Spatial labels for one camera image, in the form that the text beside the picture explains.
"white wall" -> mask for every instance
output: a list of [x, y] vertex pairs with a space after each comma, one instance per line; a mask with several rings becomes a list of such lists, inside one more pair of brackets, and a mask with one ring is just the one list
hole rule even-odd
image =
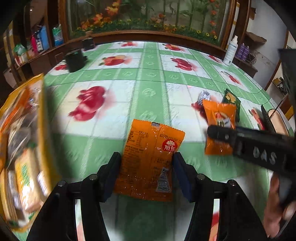
[[258, 70], [254, 80], [264, 88], [279, 61], [278, 49], [284, 46], [287, 28], [277, 13], [263, 0], [252, 0], [251, 6], [256, 8], [256, 14], [254, 20], [249, 20], [247, 31], [267, 40], [257, 48], [257, 61], [254, 64]]

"nutrition label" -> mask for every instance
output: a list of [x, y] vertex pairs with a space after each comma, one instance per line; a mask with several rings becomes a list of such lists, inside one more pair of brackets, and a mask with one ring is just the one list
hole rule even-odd
[[147, 147], [147, 142], [148, 133], [143, 131], [130, 132], [124, 148], [121, 165], [121, 174], [124, 175], [125, 178], [130, 179], [130, 177], [136, 176], [140, 167], [141, 158]]

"red fruit print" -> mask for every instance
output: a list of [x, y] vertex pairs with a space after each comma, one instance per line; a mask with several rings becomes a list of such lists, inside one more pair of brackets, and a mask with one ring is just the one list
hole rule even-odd
[[137, 44], [135, 44], [134, 42], [130, 41], [130, 42], [125, 42], [121, 44], [122, 47], [126, 47], [126, 46], [137, 46]]
[[87, 90], [81, 90], [77, 96], [79, 105], [68, 116], [73, 116], [76, 121], [88, 121], [92, 119], [97, 110], [104, 104], [105, 88], [102, 86], [94, 86]]
[[177, 66], [175, 66], [176, 68], [180, 68], [188, 71], [192, 70], [192, 65], [189, 64], [186, 60], [183, 60], [180, 58], [171, 58], [171, 60], [177, 63]]
[[229, 73], [227, 73], [227, 72], [224, 72], [224, 71], [221, 71], [221, 73], [223, 73], [223, 74], [225, 74], [225, 75], [227, 75], [229, 78], [230, 78], [230, 80], [232, 81], [232, 82], [234, 82], [234, 83], [237, 83], [237, 84], [241, 84], [235, 77], [233, 77], [231, 74], [229, 74]]
[[94, 87], [91, 87], [87, 90], [81, 90], [80, 93], [82, 93], [82, 94], [91, 93], [91, 94], [103, 95], [103, 94], [105, 94], [105, 88], [102, 86], [94, 86]]
[[92, 113], [86, 113], [77, 107], [75, 110], [70, 112], [68, 116], [73, 116], [76, 121], [88, 121], [92, 119], [95, 114], [96, 114], [96, 111]]
[[171, 44], [164, 44], [165, 49], [170, 49], [170, 50], [174, 50], [174, 51], [180, 51], [181, 49], [176, 46], [176, 45], [171, 45]]
[[205, 113], [205, 109], [203, 106], [199, 105], [198, 102], [196, 101], [194, 104], [191, 104], [191, 106], [200, 112], [200, 116], [204, 118], [207, 121], [207, 115]]
[[111, 56], [108, 58], [103, 58], [103, 63], [100, 63], [99, 65], [106, 65], [106, 66], [113, 66], [122, 64], [126, 59], [125, 55], [117, 55], [117, 56]]
[[67, 68], [68, 68], [68, 67], [67, 67], [66, 64], [61, 64], [61, 65], [55, 67], [54, 69], [55, 69], [55, 70], [63, 70], [63, 69], [67, 69]]
[[210, 57], [212, 60], [216, 61], [217, 63], [220, 63], [220, 60], [217, 59], [216, 57], [214, 57], [212, 55], [208, 55], [208, 57]]

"orange snack bag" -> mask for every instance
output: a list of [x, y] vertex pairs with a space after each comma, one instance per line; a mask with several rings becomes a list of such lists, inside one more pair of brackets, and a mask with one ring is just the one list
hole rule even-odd
[[185, 132], [144, 120], [133, 120], [114, 191], [131, 197], [172, 200], [172, 156]]
[[[214, 101], [203, 100], [208, 125], [216, 125], [235, 129], [235, 111], [233, 104], [217, 103]], [[230, 155], [232, 147], [220, 141], [207, 138], [205, 148], [206, 155]]]

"green snack package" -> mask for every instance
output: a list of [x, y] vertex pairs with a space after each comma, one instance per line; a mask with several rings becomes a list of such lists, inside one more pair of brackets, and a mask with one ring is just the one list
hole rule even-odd
[[235, 122], [239, 122], [240, 100], [229, 89], [225, 90], [225, 95], [223, 97], [222, 103], [236, 105], [237, 111], [235, 114]]

